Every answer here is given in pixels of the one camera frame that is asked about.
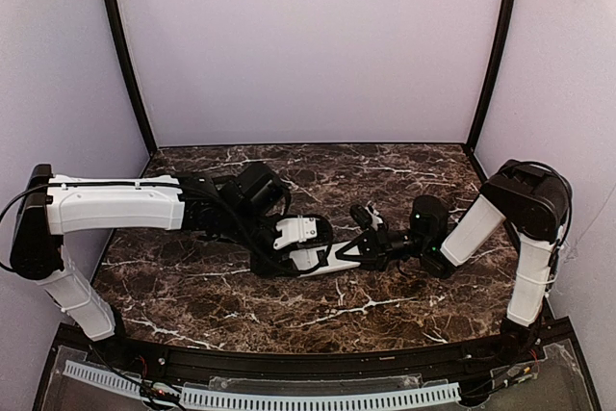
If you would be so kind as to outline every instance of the marble surface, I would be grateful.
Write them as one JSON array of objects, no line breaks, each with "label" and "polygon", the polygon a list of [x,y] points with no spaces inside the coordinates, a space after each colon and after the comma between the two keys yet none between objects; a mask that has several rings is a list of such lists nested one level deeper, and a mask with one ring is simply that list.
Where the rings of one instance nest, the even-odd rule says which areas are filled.
[{"label": "marble surface", "polygon": [[[455,144],[312,144],[165,148],[145,176],[239,173],[264,161],[288,183],[292,214],[329,217],[337,241],[359,233],[348,214],[371,202],[391,229],[408,226],[413,198],[439,196],[450,227],[479,181]],[[500,229],[467,265],[438,280],[410,260],[401,275],[350,270],[263,279],[234,244],[198,233],[117,230],[94,287],[129,335],[185,347],[245,352],[351,352],[423,347],[495,334],[513,288],[516,253]]]}]

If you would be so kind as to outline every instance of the black metal strip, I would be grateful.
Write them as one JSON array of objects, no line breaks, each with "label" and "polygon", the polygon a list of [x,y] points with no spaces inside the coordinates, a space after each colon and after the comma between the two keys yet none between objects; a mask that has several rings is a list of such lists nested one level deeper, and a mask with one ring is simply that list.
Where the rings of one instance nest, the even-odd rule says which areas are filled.
[{"label": "black metal strip", "polygon": [[141,99],[141,93],[139,92],[139,86],[137,85],[137,78],[135,77],[135,70],[131,62],[131,56],[128,51],[128,45],[126,43],[126,36],[124,35],[124,28],[122,27],[122,19],[119,14],[119,7],[117,0],[105,0],[105,8],[107,9],[107,17],[109,18],[109,26],[112,30],[112,36],[114,38],[115,52],[117,53],[117,60],[119,61],[119,67],[122,70],[122,76],[124,77],[124,84],[128,90],[128,96],[131,100],[133,112],[137,118],[141,136],[143,142],[150,155],[154,154],[158,146],[154,140],[154,134],[152,127],[147,118],[145,107],[143,106],[143,100]]},{"label": "black metal strip", "polygon": [[[590,372],[574,328],[568,318],[545,321],[539,333],[541,346],[569,339],[579,361],[588,394],[594,409],[601,410]],[[142,355],[148,364],[148,378],[163,379],[182,384],[185,381],[208,383],[214,376],[260,378],[271,380],[331,380],[366,377],[388,377],[402,374],[422,375],[423,381],[448,379],[449,382],[485,380],[496,361],[472,361],[470,353],[494,348],[498,336],[435,347],[391,350],[371,353],[338,354],[259,354],[214,351],[200,348],[164,346],[149,342],[127,340],[131,351]],[[68,324],[60,324],[38,385],[34,410],[40,410],[47,383],[59,346],[88,351],[90,340],[83,331]],[[542,348],[537,350],[543,356]],[[128,368],[140,373],[141,364]]]},{"label": "black metal strip", "polygon": [[469,133],[469,137],[466,141],[466,144],[471,151],[475,151],[475,148],[477,147],[477,142],[479,141],[479,136],[481,135],[481,129],[483,128],[483,123],[485,122],[485,117],[488,114],[488,108],[490,107],[490,100],[492,99],[492,93],[494,92],[494,85],[496,84],[497,77],[499,75],[502,52],[507,40],[511,13],[513,12],[513,1],[514,0],[500,0],[499,20],[497,22],[497,30],[494,34],[490,61],[488,62],[488,68],[485,72],[483,87],[481,88],[481,95],[479,96],[479,101],[477,103],[477,109],[475,111],[473,125],[471,126],[471,132]]},{"label": "black metal strip", "polygon": [[331,144],[331,145],[341,145],[341,144],[424,144],[427,146],[430,145],[456,145],[460,146],[462,143],[459,141],[283,141],[283,142],[259,142],[259,143],[218,143],[218,144],[175,144],[175,145],[166,145],[159,146],[159,149],[176,149],[176,148],[223,148],[223,147],[234,147],[234,146],[302,146],[302,145],[322,145],[322,144]]}]

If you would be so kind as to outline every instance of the white vented panel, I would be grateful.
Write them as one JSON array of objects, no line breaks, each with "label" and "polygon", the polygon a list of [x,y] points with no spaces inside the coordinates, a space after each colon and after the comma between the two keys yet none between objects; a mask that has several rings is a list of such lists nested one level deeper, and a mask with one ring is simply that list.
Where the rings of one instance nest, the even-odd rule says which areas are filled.
[{"label": "white vented panel", "polygon": [[[64,375],[129,398],[142,399],[139,387],[95,366],[66,361]],[[383,394],[333,397],[278,397],[229,394],[184,387],[182,404],[202,411],[402,411],[460,400],[457,383]]]},{"label": "white vented panel", "polygon": [[111,371],[102,370],[95,366],[67,360],[64,366],[64,375],[79,380],[80,382],[93,385],[99,389],[113,392],[114,394],[128,398],[141,399],[137,384],[133,384]]}]

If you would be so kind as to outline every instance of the white wall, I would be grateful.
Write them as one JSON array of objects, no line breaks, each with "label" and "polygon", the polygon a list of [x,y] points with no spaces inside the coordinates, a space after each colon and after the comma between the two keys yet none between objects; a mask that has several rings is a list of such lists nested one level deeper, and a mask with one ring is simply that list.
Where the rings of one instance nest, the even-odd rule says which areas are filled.
[{"label": "white wall", "polygon": [[604,409],[616,409],[616,0],[516,0],[477,156],[556,167],[574,228],[552,306],[572,317]]},{"label": "white wall", "polygon": [[120,0],[161,145],[464,141],[500,0]]},{"label": "white wall", "polygon": [[[146,151],[116,63],[103,0],[0,0],[0,203],[33,166],[132,176]],[[2,223],[8,262],[13,214]],[[107,232],[66,238],[91,275]],[[0,271],[0,410],[32,408],[61,316],[34,284]]]}]

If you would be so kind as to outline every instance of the wire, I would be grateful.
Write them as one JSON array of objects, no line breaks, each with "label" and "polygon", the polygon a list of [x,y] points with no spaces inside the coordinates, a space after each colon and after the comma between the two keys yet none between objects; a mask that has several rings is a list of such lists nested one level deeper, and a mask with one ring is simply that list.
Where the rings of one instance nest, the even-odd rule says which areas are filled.
[{"label": "wire", "polygon": [[[284,274],[288,274],[290,276],[300,276],[303,274],[310,274],[312,272],[314,272],[315,270],[319,269],[320,267],[323,267],[326,263],[327,263],[327,257],[329,256],[329,253],[331,252],[331,249],[334,245],[334,230],[333,227],[331,226],[331,223],[329,222],[329,220],[327,220],[325,217],[317,215],[317,214],[310,214],[310,215],[304,215],[305,217],[312,217],[312,218],[316,218],[319,219],[323,222],[323,224],[325,225],[325,227],[327,228],[327,234],[328,234],[328,241],[327,241],[327,248],[325,253],[323,254],[323,257],[321,257],[319,259],[319,261],[310,269],[306,269],[306,270],[293,270],[293,269],[289,269],[283,265],[280,265],[279,263],[275,262],[258,244],[255,243],[255,241],[252,239],[252,237],[250,236],[250,233],[248,232],[248,230],[246,229],[246,227],[244,226],[244,223],[242,222],[242,219],[238,216],[238,214],[226,203],[224,202],[222,199],[220,199],[218,196],[205,192],[203,190],[200,190],[198,188],[192,188],[192,187],[188,187],[186,185],[176,185],[176,184],[172,184],[172,183],[165,183],[165,182],[148,182],[148,181],[127,181],[127,180],[112,180],[112,181],[105,181],[105,182],[65,182],[65,183],[48,183],[48,184],[43,184],[43,185],[38,185],[36,187],[33,187],[29,190],[26,190],[20,194],[18,194],[16,197],[14,197],[13,199],[11,199],[11,201],[7,204],[7,206],[5,207],[5,209],[2,211],[2,213],[0,213],[0,222],[2,221],[2,219],[4,218],[4,216],[7,214],[7,212],[9,211],[9,209],[11,209],[11,207],[14,205],[15,202],[17,202],[19,199],[21,199],[22,197],[28,196],[32,193],[35,193],[37,191],[40,190],[44,190],[47,188],[73,188],[73,187],[136,187],[136,188],[142,188],[142,187],[160,187],[160,188],[174,188],[183,192],[187,192],[187,193],[193,193],[196,194],[200,197],[205,197],[209,200],[211,200],[212,202],[216,203],[217,205],[219,205],[222,209],[224,209],[224,211],[229,214],[231,216],[231,218],[236,222],[236,225],[238,226],[242,237],[244,238],[245,241],[245,245],[255,254],[257,254],[258,257],[260,257],[262,260],[265,260],[269,266],[283,272]],[[285,211],[288,211],[289,207],[291,205],[291,199],[290,199],[290,195],[286,196],[286,201],[285,201]],[[10,272],[14,272],[14,269],[12,269],[11,267],[4,265],[2,263],[0,263],[0,268],[2,270],[5,271],[10,271]]]},{"label": "wire", "polygon": [[503,173],[505,171],[508,171],[514,167],[519,167],[519,166],[532,166],[532,167],[540,167],[543,170],[546,170],[548,172],[550,172],[551,174],[553,174],[558,180],[560,180],[560,182],[563,184],[563,186],[565,187],[565,190],[567,190],[567,202],[568,202],[568,208],[567,208],[567,223],[565,225],[565,231],[563,233],[563,236],[560,240],[558,240],[558,245],[556,246],[556,248],[559,248],[561,244],[563,244],[565,242],[565,240],[567,239],[567,236],[569,235],[569,230],[571,229],[571,221],[572,221],[572,216],[573,216],[573,189],[571,188],[571,184],[569,183],[569,181],[563,177],[560,173],[558,173],[558,171],[553,168],[548,166],[547,164],[544,163],[540,163],[538,161],[520,161],[517,162],[511,166],[507,166],[504,168],[501,168],[499,170],[499,173]]},{"label": "wire", "polygon": [[[0,222],[2,222],[2,220],[4,219],[5,215],[9,212],[9,210],[11,209],[11,207],[14,205],[15,202],[17,202],[19,199],[21,199],[22,197],[26,197],[29,196],[32,193],[36,193],[40,190],[44,190],[46,188],[48,188],[49,185],[44,184],[44,185],[37,185],[33,188],[30,188],[24,192],[21,192],[20,194],[18,194],[17,196],[15,196],[13,199],[11,199],[7,205],[4,207],[4,209],[2,210],[2,212],[0,212]],[[15,270],[13,270],[11,267],[3,264],[2,262],[0,262],[0,269],[4,270],[4,271],[9,271],[11,273],[15,273]]]},{"label": "wire", "polygon": [[[526,345],[525,345],[524,348],[522,348],[522,351],[526,351],[526,349],[528,347],[530,347],[531,344],[532,344],[532,341],[526,342]],[[483,382],[480,385],[476,386],[472,390],[470,390],[470,391],[468,391],[468,392],[466,392],[464,394],[461,394],[461,397],[462,398],[481,398],[481,397],[486,397],[486,396],[490,396],[490,395],[494,394],[495,392],[497,392],[498,390],[500,390],[500,389],[502,389],[504,387],[507,387],[507,385],[505,384],[504,387],[495,387],[491,391],[486,392],[485,394],[480,394],[480,395],[475,395],[475,396],[472,395],[474,392],[477,392],[477,391],[481,390],[486,385],[489,385],[491,382],[495,382],[496,380],[500,379],[501,377],[503,377],[504,375],[509,373],[511,371],[511,369],[518,364],[521,356],[522,356],[522,353],[518,354],[518,356],[516,356],[515,360],[513,362],[511,362],[508,366],[506,366],[504,370],[499,372],[497,375],[495,375],[493,377],[490,377],[488,380],[486,380],[485,382]],[[518,376],[517,374],[514,375],[513,377],[511,377],[511,380],[515,379],[517,376]]]},{"label": "wire", "polygon": [[289,214],[289,209],[291,209],[291,192],[288,189],[284,190],[285,195],[285,208],[282,211],[283,216],[287,216]]},{"label": "wire", "polygon": [[407,273],[406,271],[404,271],[404,270],[402,269],[402,261],[401,261],[401,260],[398,260],[398,261],[396,262],[396,268],[398,269],[398,272],[399,272],[402,276],[406,276],[407,278],[415,278],[415,276],[413,276],[413,275],[412,275],[412,274],[410,274],[410,273]]},{"label": "wire", "polygon": [[537,353],[535,352],[534,348],[530,349],[530,354],[535,359],[535,366],[537,367],[537,373],[541,372],[541,366],[539,366],[539,358],[537,357]]},{"label": "wire", "polygon": [[[107,361],[105,361],[105,359],[103,358],[103,356],[100,354],[100,352],[94,348],[94,346],[92,344],[89,345],[90,350],[94,353],[94,355],[96,356],[96,358],[98,358],[98,360],[103,364],[103,366],[105,366],[105,368],[107,368],[109,371],[111,371],[112,373],[114,373],[115,375],[117,375],[118,377],[121,377],[124,380],[127,380],[128,382],[137,385],[140,389],[140,391],[145,395],[145,397],[148,399],[149,403],[151,405],[154,406],[154,409],[161,409],[158,407],[158,405],[154,402],[154,399],[158,400],[158,401],[166,401],[174,406],[177,406],[181,411],[187,411],[187,409],[180,403],[180,397],[176,398],[174,397],[173,399],[169,399],[166,398],[165,396],[162,396],[160,394],[157,393],[156,389],[154,389],[153,387],[147,387],[143,381],[138,381],[136,379],[133,379],[132,377],[129,377],[128,375],[124,374],[123,372],[117,370],[116,368],[114,368],[113,366],[111,366],[109,363],[107,363]],[[143,359],[143,357],[141,356],[140,359],[143,361],[143,363],[145,364],[145,360]],[[176,388],[175,386],[171,385],[171,384],[167,384],[165,382],[161,382],[165,385],[167,385],[169,388],[173,389],[174,391],[178,392],[180,395],[182,394],[182,391],[178,388]]]},{"label": "wire", "polygon": [[565,231],[563,232],[562,238],[556,239],[556,243],[552,251],[551,258],[550,258],[551,262],[553,262],[552,270],[551,270],[552,278],[550,278],[546,282],[546,287],[547,287],[547,290],[549,291],[550,288],[552,287],[552,284],[556,281],[556,276],[558,272],[558,257],[559,257],[560,248],[566,243],[567,237],[569,236],[569,231],[571,230],[571,223],[572,223],[573,210],[574,210],[573,189],[571,188],[571,184],[569,183],[569,181],[565,177],[563,177],[560,173],[558,173],[558,171],[555,168],[550,167],[547,164],[540,163],[538,161],[520,161],[511,166],[501,168],[499,170],[499,173],[503,173],[514,167],[519,167],[519,166],[540,167],[543,170],[550,172],[558,180],[560,180],[562,185],[565,187],[565,190],[567,191],[567,221],[565,224]]},{"label": "wire", "polygon": [[145,362],[145,358],[139,355],[139,359],[143,364],[143,369],[141,370],[141,377],[145,378],[147,376],[147,363]]},{"label": "wire", "polygon": [[501,385],[499,385],[498,387],[495,387],[494,389],[490,390],[489,392],[486,392],[485,394],[479,394],[479,395],[468,395],[468,394],[465,394],[465,395],[462,395],[462,398],[486,398],[486,397],[490,397],[491,395],[495,394],[499,390],[506,389],[507,387],[509,387],[512,384],[513,385],[517,385],[517,384],[520,384],[520,383],[524,382],[525,380],[527,380],[529,378],[529,376],[528,376],[529,372],[530,372],[530,368],[529,367],[522,368],[515,375],[513,375],[512,377],[509,377],[508,379],[505,379],[502,382]]},{"label": "wire", "polygon": [[328,237],[328,243],[327,243],[327,248],[326,251],[323,255],[323,257],[321,259],[319,259],[319,261],[310,269],[306,269],[306,270],[292,270],[289,269],[287,267],[284,267],[283,265],[280,265],[279,263],[275,262],[273,259],[271,259],[271,257],[263,251],[263,249],[255,243],[255,241],[252,239],[252,237],[250,236],[250,233],[248,232],[248,230],[246,229],[246,227],[244,226],[244,223],[242,222],[242,219],[238,216],[238,214],[231,208],[231,206],[229,206],[226,202],[224,202],[222,199],[220,199],[218,196],[205,192],[203,190],[200,190],[198,188],[193,188],[193,187],[188,187],[186,185],[176,185],[176,184],[169,184],[169,183],[165,183],[165,182],[147,182],[147,181],[125,181],[125,180],[119,180],[119,181],[110,181],[110,182],[75,182],[75,183],[50,183],[48,184],[49,187],[62,187],[62,188],[70,188],[70,187],[100,187],[100,186],[122,186],[122,187],[135,187],[135,186],[139,186],[140,188],[142,187],[160,187],[160,188],[174,188],[177,190],[181,190],[183,192],[187,192],[187,193],[193,193],[196,194],[198,196],[201,197],[205,197],[207,199],[210,199],[212,202],[216,203],[217,205],[219,205],[222,209],[224,209],[224,211],[229,214],[229,216],[231,216],[231,218],[236,222],[236,225],[238,226],[238,229],[240,230],[244,240],[245,240],[245,244],[246,246],[253,251],[255,254],[257,254],[257,256],[259,256],[261,259],[265,260],[269,266],[285,273],[291,276],[300,276],[303,274],[310,274],[312,272],[314,272],[315,270],[319,269],[320,267],[323,267],[326,263],[327,263],[327,256],[329,255],[329,253],[331,252],[331,248],[334,245],[334,230],[333,227],[331,226],[331,223],[329,222],[329,220],[327,220],[325,217],[320,216],[318,214],[306,214],[304,215],[304,217],[312,217],[312,218],[317,218],[319,220],[321,220],[323,222],[323,224],[325,225],[325,227],[327,228],[327,233],[329,235]]}]

